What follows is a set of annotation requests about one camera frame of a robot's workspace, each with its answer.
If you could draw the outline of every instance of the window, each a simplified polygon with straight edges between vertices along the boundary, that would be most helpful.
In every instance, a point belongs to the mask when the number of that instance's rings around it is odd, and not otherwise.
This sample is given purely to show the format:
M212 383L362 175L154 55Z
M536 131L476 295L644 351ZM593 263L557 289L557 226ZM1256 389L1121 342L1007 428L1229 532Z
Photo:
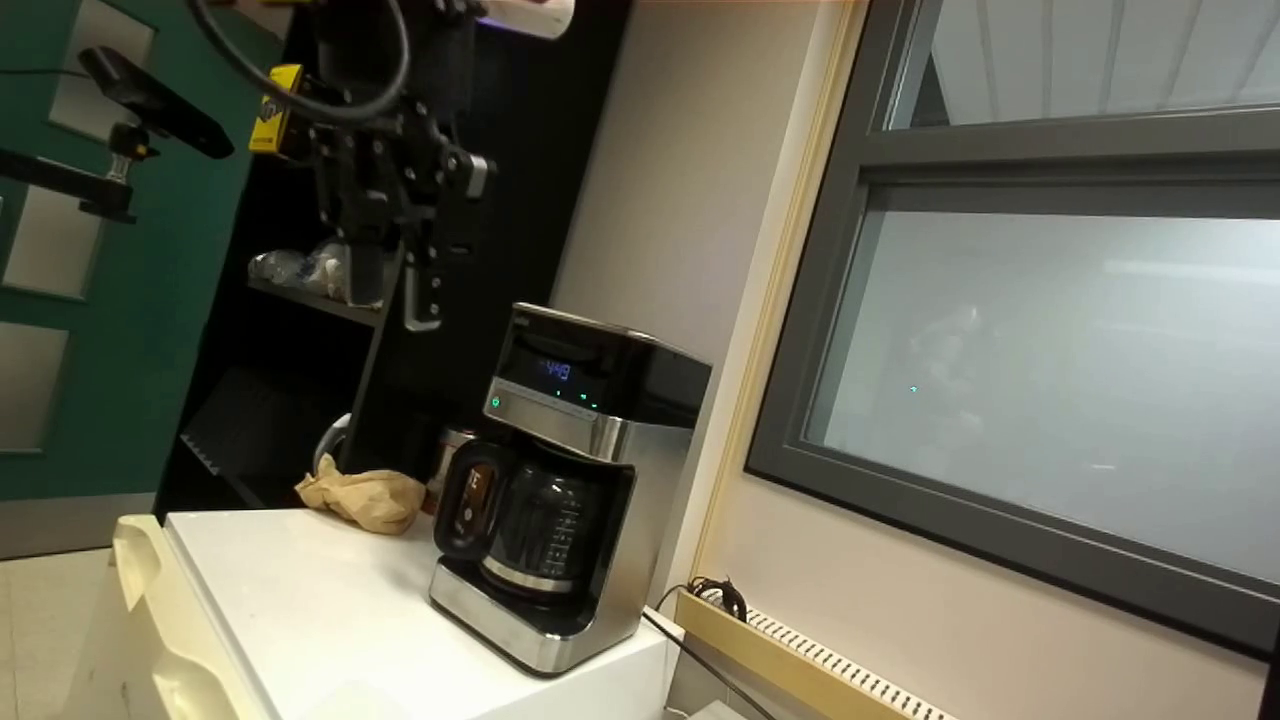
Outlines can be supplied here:
M1266 657L1277 24L872 5L752 472Z

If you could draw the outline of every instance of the coffee maker display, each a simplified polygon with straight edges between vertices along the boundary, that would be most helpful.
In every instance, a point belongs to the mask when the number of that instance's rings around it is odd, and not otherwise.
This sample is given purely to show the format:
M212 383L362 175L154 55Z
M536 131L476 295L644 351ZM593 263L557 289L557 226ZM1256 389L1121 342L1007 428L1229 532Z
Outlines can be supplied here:
M432 605L538 678L639 623L706 363L517 305L483 428L452 454Z

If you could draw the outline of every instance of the green panel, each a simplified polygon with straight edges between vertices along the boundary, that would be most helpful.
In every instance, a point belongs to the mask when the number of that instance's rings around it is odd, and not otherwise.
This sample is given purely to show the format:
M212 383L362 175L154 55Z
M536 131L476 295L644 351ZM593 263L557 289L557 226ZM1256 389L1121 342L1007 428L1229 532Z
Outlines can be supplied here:
M255 93L202 44L187 9L179 0L111 5L154 28L146 72L217 116L245 148ZM76 0L2 0L0 64L56 64L70 22ZM276 35L230 15L223 15L223 28L259 64L276 59ZM102 168L102 148L44 122L51 89L56 80L2 86L0 146ZM245 175L247 151L202 162L175 142L161 142L161 155L130 168L135 226L102 228L85 305L0 289L0 319L70 332L48 450L38 457L0 457L0 500L153 493L161 486Z

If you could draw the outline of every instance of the floor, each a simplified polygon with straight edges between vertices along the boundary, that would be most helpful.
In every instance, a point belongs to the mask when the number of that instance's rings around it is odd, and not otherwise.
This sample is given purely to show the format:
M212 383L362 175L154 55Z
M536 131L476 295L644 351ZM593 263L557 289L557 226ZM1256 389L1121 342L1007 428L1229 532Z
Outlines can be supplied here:
M59 717L108 588L102 549L0 565L0 720Z

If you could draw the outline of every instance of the white cabinet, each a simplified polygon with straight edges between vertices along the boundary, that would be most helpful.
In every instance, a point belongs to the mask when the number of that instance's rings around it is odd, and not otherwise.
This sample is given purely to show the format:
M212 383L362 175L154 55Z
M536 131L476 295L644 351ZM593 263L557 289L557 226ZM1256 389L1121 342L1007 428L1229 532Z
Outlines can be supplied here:
M676 648L652 628L538 681L426 605L426 529L366 536L314 513L179 513L115 529L70 720L655 720Z

